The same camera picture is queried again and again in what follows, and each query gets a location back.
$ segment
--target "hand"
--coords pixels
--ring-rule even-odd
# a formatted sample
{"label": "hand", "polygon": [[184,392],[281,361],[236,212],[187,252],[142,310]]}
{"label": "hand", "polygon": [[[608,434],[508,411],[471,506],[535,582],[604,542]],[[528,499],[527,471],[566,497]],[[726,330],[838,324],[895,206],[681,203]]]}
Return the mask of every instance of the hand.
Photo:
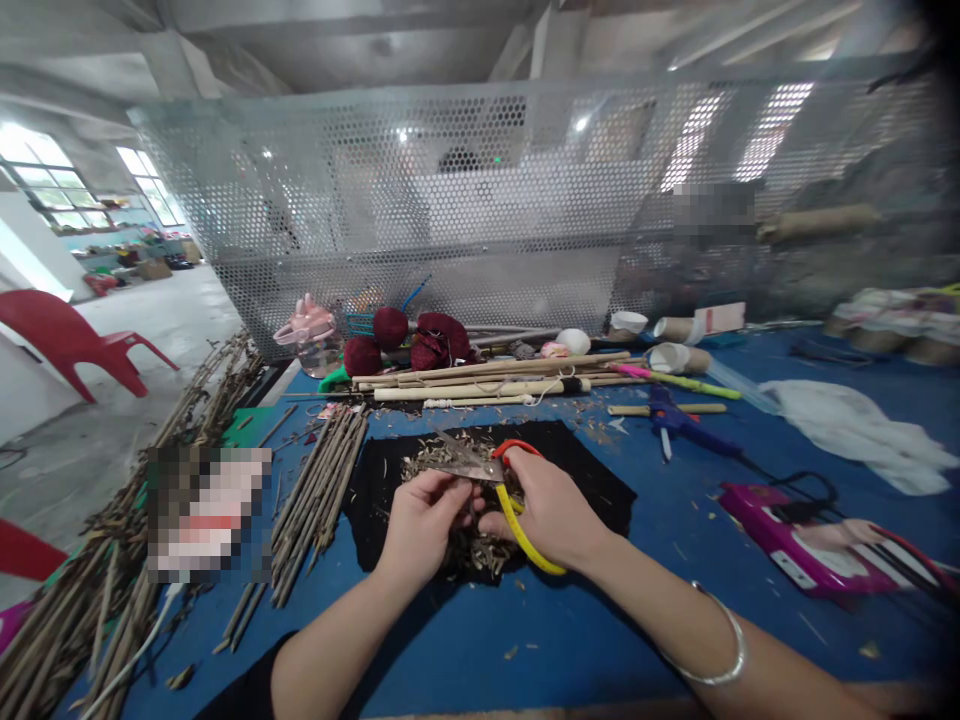
{"label": "hand", "polygon": [[[552,462],[518,447],[507,450],[506,457],[526,496],[525,510],[517,516],[520,527],[549,560],[582,571],[610,531],[571,477]],[[478,529],[514,539],[503,513],[487,513],[480,518]]]}
{"label": "hand", "polygon": [[419,592],[440,569],[451,528],[473,522],[463,512],[466,503],[483,510],[484,500],[479,495],[479,486],[439,470],[425,470],[398,487],[387,540],[374,573]]}

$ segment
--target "metal mesh screen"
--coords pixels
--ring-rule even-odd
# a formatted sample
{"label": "metal mesh screen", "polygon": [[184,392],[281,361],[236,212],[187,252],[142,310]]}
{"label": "metal mesh screen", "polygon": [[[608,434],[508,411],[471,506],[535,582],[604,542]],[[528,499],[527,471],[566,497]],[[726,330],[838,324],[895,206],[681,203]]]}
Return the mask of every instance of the metal mesh screen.
{"label": "metal mesh screen", "polygon": [[295,300],[601,330],[771,281],[754,223],[869,199],[943,162],[930,78],[889,62],[347,91],[131,113],[268,359]]}

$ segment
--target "bracelet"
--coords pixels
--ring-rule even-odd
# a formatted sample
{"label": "bracelet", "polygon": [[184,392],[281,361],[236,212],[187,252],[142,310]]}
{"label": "bracelet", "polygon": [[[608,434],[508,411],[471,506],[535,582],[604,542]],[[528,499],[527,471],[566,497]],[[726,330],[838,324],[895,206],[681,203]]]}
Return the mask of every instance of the bracelet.
{"label": "bracelet", "polygon": [[740,627],[740,623],[737,622],[737,619],[733,616],[733,613],[730,612],[730,610],[727,609],[727,606],[720,602],[716,596],[707,592],[696,580],[690,584],[713,600],[717,605],[719,605],[720,609],[723,610],[723,614],[727,616],[727,620],[730,622],[730,625],[733,626],[733,632],[737,636],[737,661],[734,663],[733,667],[727,672],[723,673],[723,675],[716,675],[712,678],[708,678],[700,677],[699,675],[694,675],[689,670],[684,670],[682,667],[677,665],[665,652],[661,651],[660,654],[663,655],[664,660],[673,665],[673,667],[675,667],[681,675],[691,682],[700,683],[701,685],[711,685],[714,687],[717,685],[726,685],[727,683],[733,682],[740,677],[743,674],[743,668],[746,667],[747,664],[747,643],[743,638],[743,629]]}

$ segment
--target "blue table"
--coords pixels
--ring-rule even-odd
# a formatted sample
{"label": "blue table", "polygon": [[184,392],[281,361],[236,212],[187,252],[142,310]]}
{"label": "blue table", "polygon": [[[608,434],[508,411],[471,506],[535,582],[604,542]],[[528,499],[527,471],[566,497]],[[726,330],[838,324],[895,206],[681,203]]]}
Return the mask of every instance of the blue table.
{"label": "blue table", "polygon": [[[795,331],[752,337],[741,347],[716,351],[722,362],[756,382],[810,379],[848,385],[876,401],[889,417],[923,425],[934,439],[960,452],[958,384],[955,371],[932,370],[901,359],[858,370],[814,366],[788,357]],[[300,375],[290,392],[310,392],[316,381]],[[682,390],[677,402],[704,402]],[[419,435],[441,428],[533,419],[563,420],[577,437],[639,494],[633,507],[631,541],[683,578],[697,579],[725,603],[774,634],[813,662],[847,682],[930,679],[938,667],[942,627],[926,598],[864,600],[854,614],[822,600],[808,599],[750,539],[714,498],[721,482],[754,482],[734,461],[719,458],[686,441],[674,443],[674,459],[664,465],[649,421],[627,418],[629,436],[606,428],[588,431],[587,421],[605,425],[608,404],[643,404],[643,386],[598,389],[585,410],[572,398],[548,398],[535,410],[504,406],[470,412],[425,411],[422,419],[400,412],[371,417],[369,438]],[[865,467],[814,447],[783,419],[744,402],[705,423],[746,446],[747,454],[778,476],[814,470],[840,491],[848,515],[874,520],[901,534],[932,557],[957,564],[956,491],[933,497],[907,497]],[[287,408],[276,407],[263,421],[264,432]],[[275,434],[302,429],[300,410]],[[281,451],[274,479],[296,467],[309,448]],[[811,490],[819,492],[815,485]],[[264,503],[273,507],[271,490]],[[169,639],[131,689],[124,717],[148,720],[192,717],[228,682],[241,674],[285,632],[316,617],[363,577],[347,521],[314,572],[298,580],[287,607],[275,610],[264,598],[235,655],[211,655],[241,594],[238,583],[221,583],[202,596],[189,619]],[[519,580],[525,586],[521,590]],[[874,641],[880,657],[858,650]],[[511,660],[504,657],[514,646]],[[171,692],[163,682],[196,663],[185,689]],[[86,690],[78,683],[63,707]],[[361,685],[353,710],[362,716],[452,713],[493,709],[582,706],[685,693],[629,620],[581,579],[545,581],[529,567],[507,576],[500,588],[428,587],[401,619]]]}

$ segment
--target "white cloth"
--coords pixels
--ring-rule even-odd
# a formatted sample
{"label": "white cloth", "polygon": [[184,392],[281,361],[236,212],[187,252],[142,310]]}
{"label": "white cloth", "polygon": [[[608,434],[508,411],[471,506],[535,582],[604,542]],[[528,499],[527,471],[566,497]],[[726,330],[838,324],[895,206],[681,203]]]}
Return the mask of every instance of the white cloth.
{"label": "white cloth", "polygon": [[783,416],[822,450],[858,460],[907,495],[950,488],[943,470],[960,459],[931,440],[919,425],[893,422],[866,395],[843,385],[778,380],[760,386],[775,395]]}

